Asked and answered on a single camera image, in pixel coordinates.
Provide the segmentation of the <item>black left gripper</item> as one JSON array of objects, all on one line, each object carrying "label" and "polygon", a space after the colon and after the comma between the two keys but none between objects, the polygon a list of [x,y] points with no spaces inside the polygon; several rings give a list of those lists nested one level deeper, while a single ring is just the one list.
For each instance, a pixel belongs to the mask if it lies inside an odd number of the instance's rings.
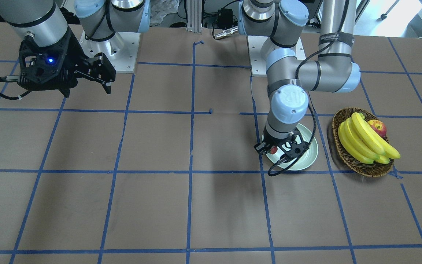
[{"label": "black left gripper", "polygon": [[[258,154],[267,154],[268,157],[273,158],[273,163],[282,164],[300,158],[309,149],[310,144],[311,140],[305,141],[297,128],[291,131],[286,139],[275,138],[267,129],[264,129],[262,142],[254,145],[253,148]],[[269,154],[273,146],[277,146],[278,151],[276,154]]]}]

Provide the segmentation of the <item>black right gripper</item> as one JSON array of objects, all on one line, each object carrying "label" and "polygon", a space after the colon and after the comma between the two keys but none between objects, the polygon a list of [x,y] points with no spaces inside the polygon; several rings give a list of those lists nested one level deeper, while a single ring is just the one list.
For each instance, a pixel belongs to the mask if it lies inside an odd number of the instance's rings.
[{"label": "black right gripper", "polygon": [[110,95],[116,70],[107,55],[98,53],[88,58],[68,28],[62,38],[49,46],[36,44],[35,33],[26,32],[19,48],[18,85],[28,92],[58,90],[68,98],[78,78],[98,82]]}]

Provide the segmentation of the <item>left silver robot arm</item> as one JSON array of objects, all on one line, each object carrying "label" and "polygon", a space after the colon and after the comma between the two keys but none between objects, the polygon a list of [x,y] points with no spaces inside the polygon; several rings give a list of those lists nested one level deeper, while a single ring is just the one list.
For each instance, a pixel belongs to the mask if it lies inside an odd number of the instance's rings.
[{"label": "left silver robot arm", "polygon": [[270,111],[263,139],[254,148],[263,155],[289,143],[294,149],[282,158],[295,160],[311,144],[295,144],[295,137],[300,135],[296,126],[309,106],[308,92],[351,92],[360,82],[360,67],[351,58],[356,1],[323,1],[318,50],[303,60],[297,59],[295,45],[309,20],[304,3],[244,0],[239,8],[239,33],[268,37],[275,46],[265,58]]}]

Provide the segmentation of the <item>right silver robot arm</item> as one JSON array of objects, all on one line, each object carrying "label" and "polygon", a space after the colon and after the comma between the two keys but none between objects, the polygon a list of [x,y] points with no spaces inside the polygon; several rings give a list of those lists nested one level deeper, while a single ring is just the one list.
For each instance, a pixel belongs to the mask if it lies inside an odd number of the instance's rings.
[{"label": "right silver robot arm", "polygon": [[20,73],[0,77],[0,97],[20,100],[30,92],[58,90],[68,98],[79,78],[98,82],[110,95],[113,61],[124,55],[121,32],[149,30],[149,0],[76,0],[84,29],[84,52],[53,0],[0,0],[0,16],[21,37]]}]

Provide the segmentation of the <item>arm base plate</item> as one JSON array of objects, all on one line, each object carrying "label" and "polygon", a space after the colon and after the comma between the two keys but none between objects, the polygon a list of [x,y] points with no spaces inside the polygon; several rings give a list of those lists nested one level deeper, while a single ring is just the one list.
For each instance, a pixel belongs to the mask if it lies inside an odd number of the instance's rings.
[{"label": "arm base plate", "polygon": [[273,50],[280,47],[265,36],[248,36],[247,42],[252,76],[266,77],[266,59]]},{"label": "arm base plate", "polygon": [[80,45],[90,58],[99,52],[104,53],[115,67],[116,73],[134,73],[141,35],[136,32],[116,32],[110,40],[96,42],[86,40],[85,32],[82,32]]}]

